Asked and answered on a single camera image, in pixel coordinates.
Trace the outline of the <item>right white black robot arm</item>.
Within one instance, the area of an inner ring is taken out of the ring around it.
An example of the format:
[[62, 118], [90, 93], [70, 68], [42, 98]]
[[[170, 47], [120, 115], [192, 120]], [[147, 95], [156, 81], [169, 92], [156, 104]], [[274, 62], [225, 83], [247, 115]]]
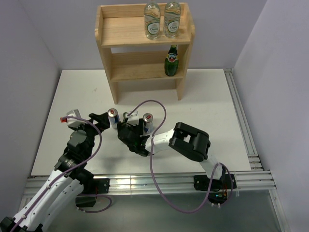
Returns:
[[226, 168], [209, 153], [210, 136], [200, 129], [178, 122], [165, 133], [146, 136], [142, 134], [141, 124], [133, 126], [126, 122], [118, 122], [117, 136], [131, 152], [143, 157], [173, 149], [189, 160], [199, 162], [213, 188], [220, 188], [226, 181]]

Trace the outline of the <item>green Perrier bottle red label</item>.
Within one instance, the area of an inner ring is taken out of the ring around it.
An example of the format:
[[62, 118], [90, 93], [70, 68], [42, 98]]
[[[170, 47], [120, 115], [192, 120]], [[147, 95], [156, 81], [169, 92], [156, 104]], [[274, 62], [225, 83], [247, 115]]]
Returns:
[[174, 76], [179, 65], [177, 45], [171, 45], [165, 58], [164, 69], [167, 76]]

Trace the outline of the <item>green Perrier bottle yellow label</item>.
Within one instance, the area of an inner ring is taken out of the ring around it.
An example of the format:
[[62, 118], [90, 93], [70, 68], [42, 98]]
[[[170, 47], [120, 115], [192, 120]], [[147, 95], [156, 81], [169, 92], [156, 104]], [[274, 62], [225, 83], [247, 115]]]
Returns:
[[127, 121], [128, 121], [128, 112], [124, 112], [123, 113], [123, 123], [127, 123]]

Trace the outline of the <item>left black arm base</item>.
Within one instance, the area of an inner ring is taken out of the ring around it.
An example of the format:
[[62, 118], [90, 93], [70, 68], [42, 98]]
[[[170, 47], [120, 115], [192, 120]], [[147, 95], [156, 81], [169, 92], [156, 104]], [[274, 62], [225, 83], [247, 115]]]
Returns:
[[84, 208], [92, 208], [100, 199], [107, 199], [108, 204], [101, 210], [95, 210], [102, 212], [107, 210], [112, 205], [112, 199], [105, 194], [109, 192], [110, 179], [92, 179], [86, 185], [84, 190], [75, 198], [75, 205], [78, 209], [83, 210]]

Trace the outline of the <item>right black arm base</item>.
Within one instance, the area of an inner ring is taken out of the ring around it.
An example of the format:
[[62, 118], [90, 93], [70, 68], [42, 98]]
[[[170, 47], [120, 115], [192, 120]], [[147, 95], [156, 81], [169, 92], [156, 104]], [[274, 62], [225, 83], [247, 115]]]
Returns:
[[[214, 179], [211, 183], [208, 200], [213, 204], [223, 204], [228, 199], [228, 191], [236, 189], [236, 179], [231, 174], [232, 181], [229, 175], [225, 174], [220, 180]], [[210, 179], [206, 175], [194, 175], [194, 188], [197, 191], [208, 191]]]

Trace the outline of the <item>clear glass bottle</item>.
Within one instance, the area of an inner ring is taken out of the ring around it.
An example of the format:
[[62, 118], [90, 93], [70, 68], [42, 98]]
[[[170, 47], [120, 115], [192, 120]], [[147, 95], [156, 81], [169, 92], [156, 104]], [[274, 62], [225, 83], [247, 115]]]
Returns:
[[166, 37], [176, 36], [181, 19], [181, 5], [177, 0], [169, 1], [164, 8], [164, 34]]
[[144, 32], [146, 38], [156, 39], [160, 33], [161, 10], [155, 0], [150, 0], [144, 7]]

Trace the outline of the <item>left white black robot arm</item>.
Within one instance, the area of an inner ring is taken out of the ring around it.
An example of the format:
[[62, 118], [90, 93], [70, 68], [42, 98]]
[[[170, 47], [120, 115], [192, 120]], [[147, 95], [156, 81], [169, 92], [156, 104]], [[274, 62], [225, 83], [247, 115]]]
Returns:
[[78, 110], [71, 110], [60, 121], [73, 130], [63, 155], [40, 190], [14, 217], [0, 223], [3, 232], [44, 232], [55, 216], [76, 196], [89, 193], [94, 187], [93, 174], [85, 169], [97, 151], [95, 137], [110, 127], [108, 113], [89, 114], [82, 119]]

